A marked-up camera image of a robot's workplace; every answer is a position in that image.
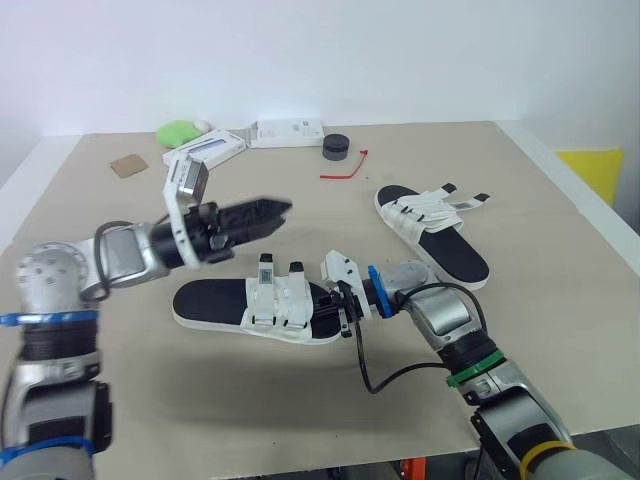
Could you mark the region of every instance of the cardboard piece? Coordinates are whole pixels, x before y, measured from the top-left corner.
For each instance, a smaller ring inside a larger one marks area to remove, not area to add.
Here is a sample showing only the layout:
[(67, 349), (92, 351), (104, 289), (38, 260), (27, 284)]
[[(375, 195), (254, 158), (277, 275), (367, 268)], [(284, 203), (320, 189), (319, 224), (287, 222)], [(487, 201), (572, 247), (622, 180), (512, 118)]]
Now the cardboard piece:
[(120, 178), (130, 177), (146, 168), (149, 168), (147, 162), (135, 154), (127, 155), (126, 157), (111, 162), (111, 169), (116, 172)]

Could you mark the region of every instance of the table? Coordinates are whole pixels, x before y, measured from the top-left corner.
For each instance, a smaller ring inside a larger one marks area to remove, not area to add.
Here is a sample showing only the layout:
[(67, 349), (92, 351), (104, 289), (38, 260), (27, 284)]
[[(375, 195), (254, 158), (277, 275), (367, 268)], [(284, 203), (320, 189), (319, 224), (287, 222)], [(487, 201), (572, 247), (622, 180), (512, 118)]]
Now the table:
[[(318, 148), (252, 150), (212, 172), (206, 201), (293, 200), (273, 236), (240, 246), (226, 263), (179, 269), (116, 290), (104, 303), (100, 378), (112, 385), (115, 432), (96, 457), (100, 478), (228, 478), (476, 447), (472, 409), (446, 386), (444, 371), (414, 372), (371, 396), (353, 340), (288, 345), (188, 330), (171, 316), (180, 285), (255, 275), (261, 252), (274, 254), (281, 273), (302, 260), (316, 282), (330, 249), (353, 257), (361, 271), (414, 258), (373, 207), (376, 190), (391, 183), (422, 191), (452, 182), (468, 196), (491, 194), (486, 206), (463, 214), (463, 235), (491, 267), (477, 292), (490, 335), (573, 433), (638, 421), (638, 277), (500, 128), (328, 130), (350, 137), (346, 161), (328, 162)], [(361, 148), (369, 157), (354, 179), (318, 178), (349, 172)], [(163, 151), (153, 134), (83, 137), (0, 257), (2, 310), (19, 309), (13, 272), (32, 246), (87, 238), (109, 220), (162, 216)], [(120, 179), (109, 162), (131, 153), (150, 168)], [(364, 335), (374, 381), (437, 360), (404, 313), (370, 322)], [(15, 329), (2, 331), (3, 376), (17, 342)]]

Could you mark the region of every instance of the white slipper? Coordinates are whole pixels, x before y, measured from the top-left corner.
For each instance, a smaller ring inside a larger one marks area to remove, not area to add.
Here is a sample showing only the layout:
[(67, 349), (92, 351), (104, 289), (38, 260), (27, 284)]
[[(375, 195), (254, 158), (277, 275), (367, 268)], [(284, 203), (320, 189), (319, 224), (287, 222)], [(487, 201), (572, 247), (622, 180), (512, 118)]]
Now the white slipper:
[(463, 223), (458, 212), (482, 205), (489, 195), (481, 193), (460, 203), (444, 202), (455, 190), (450, 183), (424, 193), (387, 185), (376, 192), (374, 204), (384, 223), (441, 281), (477, 290), (487, 283), (489, 267), (458, 233)]

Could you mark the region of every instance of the white device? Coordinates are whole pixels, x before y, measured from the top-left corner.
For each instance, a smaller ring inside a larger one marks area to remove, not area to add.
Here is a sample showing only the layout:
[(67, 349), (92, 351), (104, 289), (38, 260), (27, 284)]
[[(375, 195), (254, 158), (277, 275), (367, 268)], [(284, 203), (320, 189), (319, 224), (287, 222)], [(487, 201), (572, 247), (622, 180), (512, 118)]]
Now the white device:
[(358, 264), (351, 258), (345, 257), (336, 250), (331, 250), (320, 264), (322, 281), (329, 288), (337, 290), (338, 282), (345, 282), (351, 287), (353, 296), (358, 299), (362, 307), (362, 316), (371, 320), (371, 309), (368, 307), (367, 294), (364, 290)]
[(246, 137), (249, 148), (320, 147), (324, 131), (317, 118), (258, 120)]
[(171, 231), (178, 253), (188, 268), (198, 270), (200, 260), (189, 239), (184, 214), (190, 205), (200, 205), (202, 202), (209, 172), (203, 162), (192, 159), (185, 151), (177, 152), (171, 158), (162, 195), (169, 211)]
[(207, 166), (207, 169), (211, 170), (246, 148), (247, 144), (243, 138), (216, 128), (163, 154), (162, 160), (165, 165), (171, 166), (171, 160), (177, 153), (186, 154), (194, 160), (200, 160)]

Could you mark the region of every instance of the green object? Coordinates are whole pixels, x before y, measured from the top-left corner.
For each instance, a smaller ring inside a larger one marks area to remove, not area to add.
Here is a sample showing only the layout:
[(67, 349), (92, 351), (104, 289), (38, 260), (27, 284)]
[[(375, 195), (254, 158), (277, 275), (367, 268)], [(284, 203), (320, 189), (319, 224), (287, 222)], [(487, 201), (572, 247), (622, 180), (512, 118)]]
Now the green object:
[(500, 350), (496, 350), (491, 355), (484, 357), (478, 363), (471, 365), (469, 368), (465, 368), (455, 375), (449, 375), (447, 377), (447, 385), (449, 385), (450, 387), (459, 387), (462, 382), (484, 372), (487, 368), (495, 365), (503, 358), (504, 354)]
[(156, 140), (163, 147), (178, 148), (201, 135), (202, 132), (193, 126), (193, 122), (176, 120), (160, 127), (156, 132)]

